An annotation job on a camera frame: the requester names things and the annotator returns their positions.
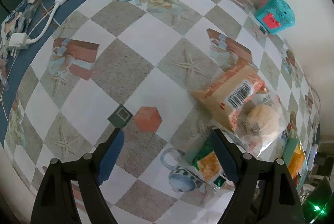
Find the teapot print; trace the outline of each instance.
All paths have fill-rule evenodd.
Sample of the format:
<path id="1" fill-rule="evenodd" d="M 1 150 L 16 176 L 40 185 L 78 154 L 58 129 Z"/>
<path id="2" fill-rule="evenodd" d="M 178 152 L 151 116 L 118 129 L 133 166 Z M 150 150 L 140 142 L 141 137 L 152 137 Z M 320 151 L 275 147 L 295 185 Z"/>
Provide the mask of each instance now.
<path id="1" fill-rule="evenodd" d="M 165 156 L 167 153 L 172 152 L 178 157 L 178 162 L 180 162 L 182 153 L 173 148 L 165 150 L 161 156 L 161 163 L 168 169 L 171 170 L 171 173 L 168 176 L 169 184 L 172 186 L 175 192 L 190 192 L 196 188 L 200 188 L 204 181 L 202 181 L 198 176 L 193 174 L 191 171 L 181 167 L 179 164 L 171 166 L 166 163 Z"/>

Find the turquoise container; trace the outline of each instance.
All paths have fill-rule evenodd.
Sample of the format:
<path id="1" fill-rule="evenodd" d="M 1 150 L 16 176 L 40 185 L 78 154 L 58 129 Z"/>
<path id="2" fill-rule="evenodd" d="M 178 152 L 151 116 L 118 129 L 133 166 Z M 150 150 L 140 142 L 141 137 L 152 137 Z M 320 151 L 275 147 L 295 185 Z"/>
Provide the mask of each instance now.
<path id="1" fill-rule="evenodd" d="M 270 34 L 295 25 L 295 14 L 285 0 L 267 0 L 254 16 Z"/>

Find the barcode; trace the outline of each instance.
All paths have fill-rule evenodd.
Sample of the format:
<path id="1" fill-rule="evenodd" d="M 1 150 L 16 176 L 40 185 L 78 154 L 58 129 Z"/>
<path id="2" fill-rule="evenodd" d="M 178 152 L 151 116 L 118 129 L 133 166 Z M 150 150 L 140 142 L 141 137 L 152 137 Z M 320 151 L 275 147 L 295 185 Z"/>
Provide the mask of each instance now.
<path id="1" fill-rule="evenodd" d="M 228 96 L 228 103 L 230 107 L 233 109 L 239 109 L 251 92 L 252 84 L 249 81 L 244 80 L 243 83 L 235 91 L 233 91 L 230 96 Z"/>

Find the teapot handle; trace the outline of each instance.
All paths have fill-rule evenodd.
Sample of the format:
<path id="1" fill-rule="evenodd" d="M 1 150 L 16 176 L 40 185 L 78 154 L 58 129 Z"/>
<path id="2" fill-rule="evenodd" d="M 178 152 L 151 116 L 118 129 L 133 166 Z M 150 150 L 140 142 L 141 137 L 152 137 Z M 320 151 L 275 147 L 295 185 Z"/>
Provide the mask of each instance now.
<path id="1" fill-rule="evenodd" d="M 174 169 L 176 169 L 176 167 L 178 166 L 178 164 L 175 165 L 175 166 L 171 166 L 171 165 L 169 165 L 169 164 L 166 163 L 166 161 L 165 161 L 165 155 L 166 155 L 167 153 L 169 153 L 169 152 L 174 152 L 174 153 L 178 154 L 178 157 L 179 157 L 179 158 L 181 158 L 182 154 L 181 154 L 179 151 L 177 151 L 176 149 L 173 149 L 173 148 L 168 148 L 167 150 L 165 150 L 165 151 L 161 154 L 161 156 L 160 156 L 160 161 L 161 161 L 161 163 L 162 163 L 166 168 L 168 168 L 168 169 L 170 169 L 170 170 L 173 171 Z"/>

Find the barcode label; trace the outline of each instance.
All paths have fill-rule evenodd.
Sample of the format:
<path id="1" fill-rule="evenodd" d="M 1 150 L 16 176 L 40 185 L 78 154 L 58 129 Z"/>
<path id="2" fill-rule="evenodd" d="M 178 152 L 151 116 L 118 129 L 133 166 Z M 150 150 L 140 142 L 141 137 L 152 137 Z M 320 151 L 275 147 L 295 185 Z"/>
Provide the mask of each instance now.
<path id="1" fill-rule="evenodd" d="M 242 107 L 245 99 L 253 94 L 254 88 L 250 81 L 243 80 L 241 85 L 235 89 L 226 99 L 225 102 L 233 109 Z"/>

